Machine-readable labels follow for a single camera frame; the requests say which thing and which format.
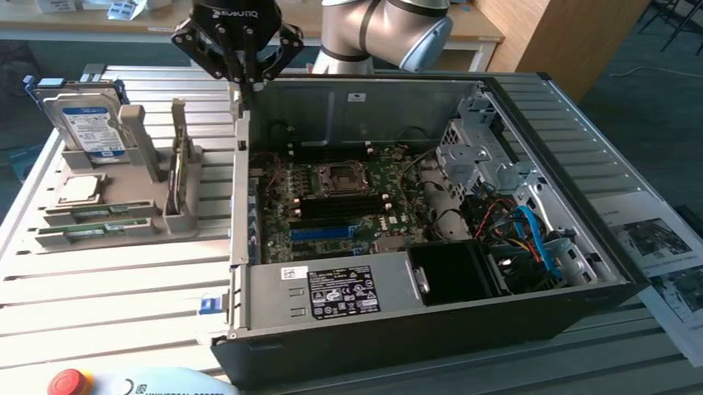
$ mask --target gripper logo text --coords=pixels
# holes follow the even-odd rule
[[[259,11],[227,11],[227,10],[213,10],[213,16],[245,16],[247,18],[259,18]]]

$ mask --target warning label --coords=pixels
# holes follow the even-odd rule
[[[317,319],[382,311],[369,266],[309,272],[309,285]]]

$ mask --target cpu socket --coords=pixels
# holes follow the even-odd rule
[[[318,174],[326,195],[353,195],[370,190],[366,168],[361,163],[325,165],[318,169]]]

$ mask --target blue cable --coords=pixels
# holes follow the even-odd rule
[[[548,270],[554,273],[556,276],[561,277],[562,273],[554,265],[550,251],[548,251],[548,249],[545,248],[545,243],[542,242],[542,235],[540,234],[540,223],[538,218],[536,217],[536,213],[533,212],[533,210],[530,210],[528,206],[517,206],[516,209],[524,213],[528,218],[528,222],[530,223],[530,229],[533,230],[533,236],[536,238],[536,246],[538,247],[540,255],[542,256],[542,260],[545,261],[545,266],[548,267]],[[524,224],[521,224],[520,222],[516,222],[516,230],[518,231],[518,236],[521,238],[525,238],[526,232],[524,231]]]

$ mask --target desk leg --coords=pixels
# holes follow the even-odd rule
[[[470,72],[486,72],[489,68],[489,63],[494,57],[496,51],[496,42],[488,41],[482,42],[480,49],[474,53],[474,58],[472,59]]]

